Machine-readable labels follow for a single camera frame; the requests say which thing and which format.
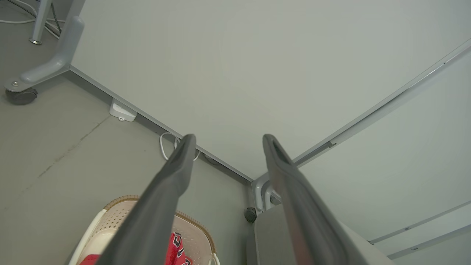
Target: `black wheel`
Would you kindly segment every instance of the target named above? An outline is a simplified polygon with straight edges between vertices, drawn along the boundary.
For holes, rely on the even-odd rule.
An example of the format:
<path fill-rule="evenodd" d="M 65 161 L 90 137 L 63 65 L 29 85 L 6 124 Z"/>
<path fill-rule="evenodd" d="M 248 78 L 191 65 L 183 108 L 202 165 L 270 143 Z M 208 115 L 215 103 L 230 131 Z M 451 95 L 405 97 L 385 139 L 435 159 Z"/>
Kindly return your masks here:
<path fill-rule="evenodd" d="M 26 105 L 31 103 L 38 97 L 38 92 L 30 87 L 21 92 L 12 92 L 10 90 L 5 90 L 5 94 L 8 100 L 15 105 Z"/>
<path fill-rule="evenodd" d="M 255 212 L 255 208 L 254 207 L 249 207 L 249 208 L 245 209 L 244 216 L 245 216 L 245 219 L 249 223 L 255 222 L 255 219 L 257 219 L 257 213 Z"/>

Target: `beige plastic basket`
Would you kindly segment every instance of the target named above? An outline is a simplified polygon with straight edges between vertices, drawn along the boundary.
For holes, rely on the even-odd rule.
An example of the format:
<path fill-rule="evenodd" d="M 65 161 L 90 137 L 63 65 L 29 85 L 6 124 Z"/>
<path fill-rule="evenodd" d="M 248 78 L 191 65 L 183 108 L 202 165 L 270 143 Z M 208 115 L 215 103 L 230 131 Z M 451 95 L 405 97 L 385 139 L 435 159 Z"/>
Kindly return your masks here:
<path fill-rule="evenodd" d="M 127 214 L 138 201 L 139 196 L 128 195 L 119 197 L 101 210 L 89 225 L 75 249 L 69 265 L 78 265 L 90 254 L 101 254 L 126 219 Z M 182 235 L 185 255 L 195 265 L 210 265 L 214 261 L 219 264 L 216 247 L 208 231 L 195 219 L 176 212 L 172 232 Z"/>

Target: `red cloth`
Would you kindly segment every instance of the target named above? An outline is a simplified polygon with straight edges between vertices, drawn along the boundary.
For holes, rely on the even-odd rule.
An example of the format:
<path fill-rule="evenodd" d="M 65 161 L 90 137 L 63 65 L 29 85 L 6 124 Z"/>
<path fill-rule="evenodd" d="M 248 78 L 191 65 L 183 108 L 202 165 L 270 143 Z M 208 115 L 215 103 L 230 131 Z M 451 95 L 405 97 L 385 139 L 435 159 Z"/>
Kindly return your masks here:
<path fill-rule="evenodd" d="M 94 265 L 100 258 L 100 255 L 91 254 L 85 257 L 80 262 L 80 265 Z M 167 248 L 167 256 L 165 257 L 165 265 L 191 265 L 193 260 L 185 256 L 183 250 L 183 242 L 181 240 L 181 234 L 172 233 L 169 239 L 169 247 Z"/>

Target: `floor crack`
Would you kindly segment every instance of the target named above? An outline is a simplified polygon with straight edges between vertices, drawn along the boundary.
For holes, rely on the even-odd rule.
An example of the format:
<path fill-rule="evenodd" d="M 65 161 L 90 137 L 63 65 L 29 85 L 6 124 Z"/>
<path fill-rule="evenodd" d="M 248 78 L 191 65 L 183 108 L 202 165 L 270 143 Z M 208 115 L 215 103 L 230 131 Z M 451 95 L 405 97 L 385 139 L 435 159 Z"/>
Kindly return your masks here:
<path fill-rule="evenodd" d="M 49 169 L 52 168 L 53 165 L 55 165 L 57 162 L 59 162 L 61 159 L 65 158 L 68 154 L 70 154 L 70 152 L 72 152 L 72 150 L 74 150 L 75 148 L 77 148 L 81 143 L 82 141 L 87 138 L 94 130 L 96 130 L 102 123 L 104 123 L 107 119 L 109 119 L 109 117 L 111 116 L 107 116 L 104 120 L 102 120 L 101 122 L 99 122 L 95 127 L 93 127 L 86 135 L 84 135 L 82 138 L 80 138 L 80 140 L 74 144 L 73 146 L 71 146 L 63 155 L 61 155 L 59 158 L 56 158 L 54 159 L 54 162 L 48 166 L 48 168 L 46 168 L 46 170 L 44 170 L 41 174 L 39 174 L 36 179 L 33 181 L 33 183 L 31 185 L 29 185 L 26 189 L 22 190 L 20 192 L 20 194 L 17 196 L 17 198 L 15 200 L 13 200 L 11 202 L 11 204 L 5 208 L 3 208 L 3 210 L 7 211 L 21 196 L 23 196 L 23 194 L 28 191 L 32 186 L 34 186 L 37 182 L 38 179 L 40 179 L 47 171 L 49 171 Z"/>

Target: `concrete floor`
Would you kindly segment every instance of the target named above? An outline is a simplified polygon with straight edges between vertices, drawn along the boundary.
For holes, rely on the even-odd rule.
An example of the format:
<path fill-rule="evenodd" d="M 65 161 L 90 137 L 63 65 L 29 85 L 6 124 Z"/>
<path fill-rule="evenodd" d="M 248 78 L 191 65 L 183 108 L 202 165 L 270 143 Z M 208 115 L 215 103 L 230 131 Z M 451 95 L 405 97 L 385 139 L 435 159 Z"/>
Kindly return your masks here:
<path fill-rule="evenodd" d="M 0 1 L 1 19 L 21 20 Z M 46 61 L 56 40 L 29 43 L 33 24 L 0 23 L 0 84 Z M 138 116 L 109 115 L 111 97 L 72 72 L 35 86 L 38 98 L 14 106 L 0 97 L 0 260 L 62 265 L 111 200 L 141 194 L 164 164 L 163 130 Z M 171 143 L 164 143 L 168 153 Z M 193 166 L 178 210 L 208 228 L 222 264 L 245 264 L 250 185 L 204 158 Z"/>

